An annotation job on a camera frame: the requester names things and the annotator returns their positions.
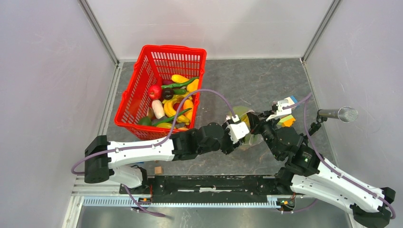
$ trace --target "microphone grille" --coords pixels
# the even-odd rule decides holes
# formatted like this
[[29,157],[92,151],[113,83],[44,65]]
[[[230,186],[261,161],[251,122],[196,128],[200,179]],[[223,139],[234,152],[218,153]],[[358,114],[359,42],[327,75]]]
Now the microphone grille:
[[347,122],[352,122],[357,119],[358,117],[358,111],[353,109],[352,107],[342,107],[338,111],[338,117],[341,121],[347,123]]

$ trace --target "red apple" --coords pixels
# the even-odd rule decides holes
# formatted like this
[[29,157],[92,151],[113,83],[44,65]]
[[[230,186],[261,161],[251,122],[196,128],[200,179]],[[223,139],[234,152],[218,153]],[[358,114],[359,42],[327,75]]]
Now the red apple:
[[160,99],[162,92],[163,89],[160,85],[152,85],[150,88],[148,88],[147,94],[151,99],[158,100]]

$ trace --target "red basket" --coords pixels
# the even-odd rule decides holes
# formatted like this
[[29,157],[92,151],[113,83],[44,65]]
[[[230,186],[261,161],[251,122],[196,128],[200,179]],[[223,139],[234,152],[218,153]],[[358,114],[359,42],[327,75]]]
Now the red basket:
[[[151,107],[152,100],[147,96],[147,90],[156,84],[158,79],[171,79],[174,74],[186,78],[199,77],[198,89],[200,89],[206,55],[206,51],[199,48],[173,45],[144,46],[134,65],[129,85],[122,94],[115,124],[126,128],[141,140],[157,139],[168,135],[169,129],[166,128],[137,125]],[[193,116],[190,125],[186,126],[189,129],[194,126],[199,97],[198,93],[193,95]]]

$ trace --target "green chili pepper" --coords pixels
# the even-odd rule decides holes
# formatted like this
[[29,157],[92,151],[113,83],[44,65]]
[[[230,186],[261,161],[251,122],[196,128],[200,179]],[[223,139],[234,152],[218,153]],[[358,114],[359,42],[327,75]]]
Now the green chili pepper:
[[173,92],[175,94],[183,95],[187,92],[187,90],[186,89],[174,89]]
[[161,88],[165,89],[165,88],[175,88],[175,87],[187,86],[188,84],[192,83],[194,80],[196,80],[198,78],[199,77],[193,77],[193,78],[189,79],[189,81],[184,82],[184,83],[174,83],[174,84],[170,84],[170,85],[163,85],[163,86],[161,86]]
[[[178,116],[183,115],[185,112],[187,112],[187,111],[189,111],[189,110],[191,110],[191,109],[192,109],[192,108],[187,108],[187,109],[181,111],[181,112],[178,114]],[[172,121],[172,120],[174,119],[174,117],[175,117],[175,116],[172,116],[172,117],[169,117],[169,118],[167,118],[167,119],[161,120],[160,122],[154,123],[153,126],[156,127],[157,125],[159,125],[159,124],[161,124],[161,123],[166,123],[166,122]]]

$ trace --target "silver microphone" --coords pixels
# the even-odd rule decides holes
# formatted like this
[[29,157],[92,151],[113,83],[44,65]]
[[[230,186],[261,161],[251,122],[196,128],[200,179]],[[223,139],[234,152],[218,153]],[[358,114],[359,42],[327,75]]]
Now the silver microphone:
[[345,123],[352,122],[358,117],[358,111],[348,106],[340,109],[319,109],[317,114],[322,117],[339,119]]

